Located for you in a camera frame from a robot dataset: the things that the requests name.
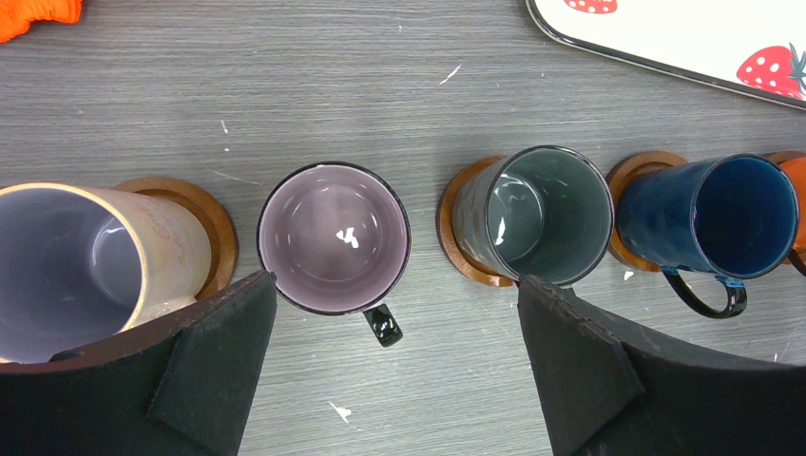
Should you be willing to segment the dark blue mug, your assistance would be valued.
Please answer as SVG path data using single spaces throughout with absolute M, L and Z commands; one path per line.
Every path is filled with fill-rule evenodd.
M 751 154 L 642 176 L 624 192 L 619 212 L 625 246 L 657 264 L 690 309 L 714 319 L 745 310 L 745 281 L 771 272 L 791 253 L 800 222 L 790 178 Z M 726 292 L 724 308 L 698 298 L 683 271 L 714 276 Z

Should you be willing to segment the dark green mug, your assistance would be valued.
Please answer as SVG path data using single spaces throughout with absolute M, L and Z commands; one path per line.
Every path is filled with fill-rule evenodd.
M 600 170 L 558 145 L 532 146 L 472 177 L 458 192 L 451 221 L 467 257 L 514 282 L 539 276 L 558 286 L 595 269 L 615 222 Z

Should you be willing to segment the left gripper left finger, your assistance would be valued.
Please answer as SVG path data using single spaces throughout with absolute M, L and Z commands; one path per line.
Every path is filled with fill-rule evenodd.
M 277 313 L 258 271 L 42 363 L 1 368 L 5 455 L 235 455 Z

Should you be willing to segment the lilac mug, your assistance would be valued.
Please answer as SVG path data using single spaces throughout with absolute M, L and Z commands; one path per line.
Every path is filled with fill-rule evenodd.
M 290 173 L 263 203 L 256 247 L 290 304 L 363 314 L 383 347 L 402 338 L 384 300 L 410 258 L 411 225 L 400 197 L 372 170 L 320 161 Z

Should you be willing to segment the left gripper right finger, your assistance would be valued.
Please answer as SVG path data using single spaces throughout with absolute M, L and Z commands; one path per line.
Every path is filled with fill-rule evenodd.
M 801 455 L 805 369 L 714 351 L 529 275 L 518 314 L 556 455 Z

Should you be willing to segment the white pink-handled mug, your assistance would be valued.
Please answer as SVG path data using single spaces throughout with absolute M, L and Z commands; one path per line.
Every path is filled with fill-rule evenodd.
M 1 192 L 1 358 L 39 363 L 194 303 L 212 264 L 179 204 L 29 182 Z

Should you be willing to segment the wooden coaster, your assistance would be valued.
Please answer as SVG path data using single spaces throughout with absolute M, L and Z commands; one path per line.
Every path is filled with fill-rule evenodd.
M 781 152 L 767 153 L 763 157 L 774 164 L 781 164 L 786 161 L 803 158 L 806 153 L 803 151 L 787 150 Z
M 142 177 L 113 187 L 173 201 L 192 213 L 203 226 L 211 246 L 211 266 L 198 300 L 213 295 L 231 283 L 239 259 L 239 239 L 235 224 L 226 208 L 198 185 L 169 177 Z
M 619 203 L 626 189 L 638 178 L 673 166 L 687 163 L 683 157 L 667 151 L 647 151 L 629 156 L 618 162 L 606 175 L 606 182 L 613 198 L 615 216 L 619 212 Z M 614 234 L 608 251 L 623 265 L 638 271 L 658 273 L 661 268 L 630 251 L 624 244 L 618 221 L 614 222 Z
M 463 253 L 452 231 L 451 214 L 460 188 L 482 170 L 504 158 L 505 156 L 486 157 L 459 171 L 443 191 L 437 207 L 435 222 L 439 244 L 451 265 L 463 276 L 483 285 L 496 288 L 510 287 L 515 282 L 509 277 L 499 275 Z

